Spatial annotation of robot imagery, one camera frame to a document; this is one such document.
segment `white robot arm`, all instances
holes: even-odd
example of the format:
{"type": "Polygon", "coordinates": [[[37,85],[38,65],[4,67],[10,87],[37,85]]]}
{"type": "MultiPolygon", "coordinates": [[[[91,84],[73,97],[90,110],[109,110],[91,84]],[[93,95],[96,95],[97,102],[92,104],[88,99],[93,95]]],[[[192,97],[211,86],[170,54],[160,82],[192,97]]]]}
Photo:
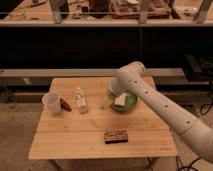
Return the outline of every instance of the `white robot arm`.
{"type": "Polygon", "coordinates": [[[119,96],[125,90],[130,90],[167,123],[197,155],[213,163],[213,130],[150,87],[141,78],[144,71],[145,67],[140,62],[133,62],[118,69],[116,77],[109,84],[108,95],[119,96]]]}

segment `orange object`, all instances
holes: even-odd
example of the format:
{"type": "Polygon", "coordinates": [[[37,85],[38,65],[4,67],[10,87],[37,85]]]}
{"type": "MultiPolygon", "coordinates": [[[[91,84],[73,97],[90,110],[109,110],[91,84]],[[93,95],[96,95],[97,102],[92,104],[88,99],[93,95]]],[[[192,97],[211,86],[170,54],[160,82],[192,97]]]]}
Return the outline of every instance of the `orange object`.
{"type": "Polygon", "coordinates": [[[106,144],[128,142],[128,134],[125,130],[108,131],[104,133],[104,140],[106,144]]]}

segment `white cup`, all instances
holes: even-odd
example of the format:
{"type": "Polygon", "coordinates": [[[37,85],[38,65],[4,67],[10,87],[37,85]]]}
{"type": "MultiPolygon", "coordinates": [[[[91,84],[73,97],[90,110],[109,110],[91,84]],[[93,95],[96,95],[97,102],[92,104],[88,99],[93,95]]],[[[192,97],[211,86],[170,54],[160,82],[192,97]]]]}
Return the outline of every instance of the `white cup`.
{"type": "Polygon", "coordinates": [[[60,95],[56,92],[46,93],[42,97],[42,103],[44,107],[51,113],[57,114],[61,112],[60,95]]]}

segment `workbench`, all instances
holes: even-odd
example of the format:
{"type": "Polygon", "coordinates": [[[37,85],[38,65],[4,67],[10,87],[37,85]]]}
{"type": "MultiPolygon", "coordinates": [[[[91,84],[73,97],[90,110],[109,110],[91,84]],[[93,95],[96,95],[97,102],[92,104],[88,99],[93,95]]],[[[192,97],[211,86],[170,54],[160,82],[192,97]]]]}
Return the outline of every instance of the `workbench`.
{"type": "MultiPolygon", "coordinates": [[[[29,152],[29,159],[95,159],[176,156],[170,128],[140,99],[126,113],[101,109],[112,77],[54,78],[50,91],[60,93],[71,112],[53,115],[43,110],[29,152]],[[89,112],[80,114],[75,88],[86,95],[89,112]],[[126,143],[105,144],[107,130],[127,130],[126,143]]],[[[143,78],[153,88],[151,77],[143,78]]]]}
{"type": "MultiPolygon", "coordinates": [[[[75,0],[68,0],[70,15],[67,17],[67,21],[72,20],[72,15],[75,13],[77,5],[88,6],[88,1],[80,1],[80,3],[73,3],[75,0]]],[[[183,14],[183,10],[187,7],[196,7],[199,8],[202,0],[175,0],[174,10],[180,16],[182,20],[192,20],[193,17],[188,17],[183,14]]],[[[4,21],[52,21],[52,10],[50,7],[49,0],[43,5],[30,8],[30,4],[32,4],[31,0],[24,0],[20,3],[5,19],[4,21]]],[[[117,20],[113,19],[111,15],[106,15],[101,19],[96,19],[94,17],[85,17],[77,20],[117,20]]],[[[213,19],[213,4],[211,5],[207,20],[213,19]]]]}

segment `floor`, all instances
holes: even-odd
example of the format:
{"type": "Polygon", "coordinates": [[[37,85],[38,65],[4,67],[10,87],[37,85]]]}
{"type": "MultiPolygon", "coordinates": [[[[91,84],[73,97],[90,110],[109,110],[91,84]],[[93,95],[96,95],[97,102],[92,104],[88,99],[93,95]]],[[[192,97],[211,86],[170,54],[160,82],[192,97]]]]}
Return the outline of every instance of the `floor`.
{"type": "MultiPolygon", "coordinates": [[[[40,103],[0,104],[0,170],[1,171],[54,171],[51,163],[42,160],[28,160],[28,152],[40,118],[40,103]]],[[[213,127],[213,111],[202,117],[213,127]]],[[[197,156],[173,133],[178,155],[184,165],[188,165],[197,156]]],[[[99,159],[58,161],[64,170],[74,171],[141,171],[148,164],[147,159],[99,159]]],[[[199,171],[213,170],[213,165],[199,160],[193,165],[199,171]]],[[[174,157],[160,158],[154,171],[175,171],[174,157]]]]}

